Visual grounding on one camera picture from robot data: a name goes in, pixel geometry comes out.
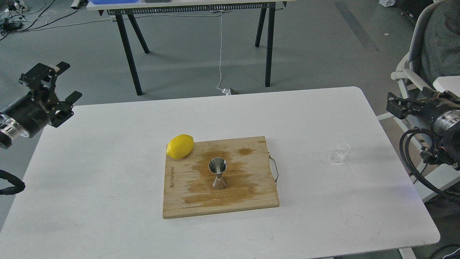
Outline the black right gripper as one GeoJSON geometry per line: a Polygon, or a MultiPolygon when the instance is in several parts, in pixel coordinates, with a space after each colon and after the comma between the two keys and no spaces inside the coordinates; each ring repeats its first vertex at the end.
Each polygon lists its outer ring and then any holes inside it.
{"type": "Polygon", "coordinates": [[[460,97],[451,91],[422,90],[424,103],[399,98],[393,93],[387,95],[386,111],[398,119],[410,115],[410,123],[419,128],[427,128],[436,135],[454,135],[459,132],[460,97]]]}

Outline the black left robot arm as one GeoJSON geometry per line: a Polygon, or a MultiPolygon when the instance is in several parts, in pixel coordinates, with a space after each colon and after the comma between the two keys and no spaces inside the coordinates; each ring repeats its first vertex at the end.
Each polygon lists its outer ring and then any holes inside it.
{"type": "Polygon", "coordinates": [[[82,94],[74,91],[60,100],[55,92],[56,79],[69,67],[64,61],[55,66],[38,63],[20,76],[19,83],[28,93],[1,109],[2,149],[9,149],[19,137],[36,136],[46,125],[59,127],[74,115],[74,104],[82,94]]]}

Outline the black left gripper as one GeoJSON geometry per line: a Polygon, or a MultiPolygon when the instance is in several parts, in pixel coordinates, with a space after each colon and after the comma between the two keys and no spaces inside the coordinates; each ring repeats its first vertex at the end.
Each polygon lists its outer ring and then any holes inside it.
{"type": "Polygon", "coordinates": [[[74,91],[60,101],[55,93],[56,78],[53,77],[69,68],[70,64],[64,61],[54,67],[38,63],[21,74],[19,83],[29,87],[30,91],[1,109],[1,139],[32,138],[46,125],[57,128],[74,115],[74,103],[82,93],[74,91]]]}

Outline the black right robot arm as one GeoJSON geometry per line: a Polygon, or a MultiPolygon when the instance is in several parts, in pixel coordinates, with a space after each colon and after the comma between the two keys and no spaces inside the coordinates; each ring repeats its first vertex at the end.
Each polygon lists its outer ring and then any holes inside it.
{"type": "Polygon", "coordinates": [[[459,170],[459,96],[451,91],[439,92],[429,87],[415,90],[416,98],[400,98],[393,93],[387,96],[386,110],[398,119],[412,118],[414,128],[400,138],[399,152],[411,175],[450,202],[459,204],[459,195],[440,190],[416,169],[409,155],[409,141],[417,134],[428,138],[421,148],[421,159],[426,164],[447,164],[459,170]]]}

